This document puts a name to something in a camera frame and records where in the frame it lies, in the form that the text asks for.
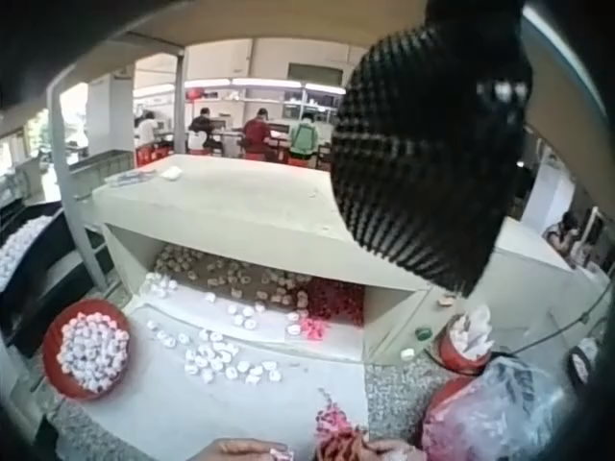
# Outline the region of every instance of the window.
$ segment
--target window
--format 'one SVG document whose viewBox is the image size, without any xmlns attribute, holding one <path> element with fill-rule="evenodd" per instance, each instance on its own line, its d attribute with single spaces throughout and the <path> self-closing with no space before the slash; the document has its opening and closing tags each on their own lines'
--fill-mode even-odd
<svg viewBox="0 0 615 461">
<path fill-rule="evenodd" d="M 341 69 L 323 65 L 298 64 L 295 62 L 288 65 L 288 80 L 300 82 L 341 86 L 343 74 L 344 72 Z"/>
</svg>

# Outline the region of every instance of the fluorescent light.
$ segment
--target fluorescent light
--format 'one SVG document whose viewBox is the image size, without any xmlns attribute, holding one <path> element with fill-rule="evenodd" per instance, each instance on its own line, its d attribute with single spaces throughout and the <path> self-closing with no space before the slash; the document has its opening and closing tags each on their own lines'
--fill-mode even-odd
<svg viewBox="0 0 615 461">
<path fill-rule="evenodd" d="M 168 93 L 170 91 L 173 91 L 174 89 L 175 89 L 175 86 L 173 84 L 145 86 L 143 88 L 138 88 L 135 91 L 133 91 L 133 97 L 143 98 L 145 96 L 153 96 L 155 94 Z"/>
<path fill-rule="evenodd" d="M 188 80 L 185 83 L 186 88 L 213 88 L 216 86 L 231 86 L 231 79 Z"/>
<path fill-rule="evenodd" d="M 317 84 L 306 84 L 306 89 L 311 91 L 322 91 L 323 93 L 346 94 L 346 90 L 340 86 L 327 86 Z"/>
<path fill-rule="evenodd" d="M 273 80 L 273 79 L 233 79 L 236 86 L 278 86 L 283 88 L 301 88 L 300 82 L 292 80 Z"/>
</svg>

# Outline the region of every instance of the dark hair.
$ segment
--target dark hair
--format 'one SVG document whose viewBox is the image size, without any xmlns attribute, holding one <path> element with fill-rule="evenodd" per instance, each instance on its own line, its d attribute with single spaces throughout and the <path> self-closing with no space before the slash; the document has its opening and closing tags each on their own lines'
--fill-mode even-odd
<svg viewBox="0 0 615 461">
<path fill-rule="evenodd" d="M 565 230 L 574 229 L 578 226 L 577 218 L 572 211 L 566 211 L 561 217 L 561 224 Z"/>
</svg>

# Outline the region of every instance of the factory worker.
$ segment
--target factory worker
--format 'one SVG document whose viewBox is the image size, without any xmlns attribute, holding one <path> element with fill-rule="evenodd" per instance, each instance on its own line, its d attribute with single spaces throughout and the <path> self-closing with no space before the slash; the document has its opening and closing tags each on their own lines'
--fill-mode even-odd
<svg viewBox="0 0 615 461">
<path fill-rule="evenodd" d="M 138 147 L 153 147 L 154 142 L 156 142 L 157 129 L 158 122 L 155 120 L 154 113 L 151 111 L 145 112 L 143 120 L 141 120 L 136 128 Z"/>
<path fill-rule="evenodd" d="M 209 109 L 202 108 L 198 117 L 188 127 L 188 151 L 195 155 L 204 155 L 208 152 L 208 141 L 211 141 L 213 125 L 209 118 Z"/>
<path fill-rule="evenodd" d="M 269 113 L 267 109 L 259 109 L 257 116 L 248 120 L 243 127 L 241 147 L 246 153 L 266 154 L 271 151 L 267 140 L 271 138 L 271 130 L 267 124 Z"/>
<path fill-rule="evenodd" d="M 304 113 L 301 122 L 290 129 L 290 156 L 309 160 L 317 150 L 318 131 L 314 126 L 314 114 Z"/>
<path fill-rule="evenodd" d="M 283 444 L 263 442 L 255 439 L 218 439 L 214 440 L 199 454 L 189 461 L 276 461 L 271 452 L 285 453 L 288 448 Z M 361 444 L 358 461 L 382 461 L 384 459 L 399 459 L 403 461 L 425 461 L 425 454 L 414 449 L 403 440 L 377 440 Z M 323 461 L 337 461 L 326 453 L 318 452 L 317 458 Z"/>
<path fill-rule="evenodd" d="M 566 211 L 561 221 L 547 227 L 542 236 L 562 257 L 567 257 L 578 235 L 577 219 L 571 211 Z"/>
</svg>

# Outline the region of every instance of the white shirt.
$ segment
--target white shirt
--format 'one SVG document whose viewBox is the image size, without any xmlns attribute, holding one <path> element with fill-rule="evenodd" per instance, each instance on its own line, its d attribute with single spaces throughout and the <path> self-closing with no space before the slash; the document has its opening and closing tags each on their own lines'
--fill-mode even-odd
<svg viewBox="0 0 615 461">
<path fill-rule="evenodd" d="M 152 144 L 156 141 L 156 137 L 154 133 L 156 132 L 156 128 L 158 127 L 158 122 L 151 118 L 146 118 L 142 120 L 141 123 L 138 124 L 138 128 L 136 129 L 136 133 L 138 134 L 138 145 L 144 146 L 146 144 Z"/>
<path fill-rule="evenodd" d="M 208 140 L 208 135 L 205 132 L 188 132 L 188 149 L 202 151 L 203 143 Z"/>
</svg>

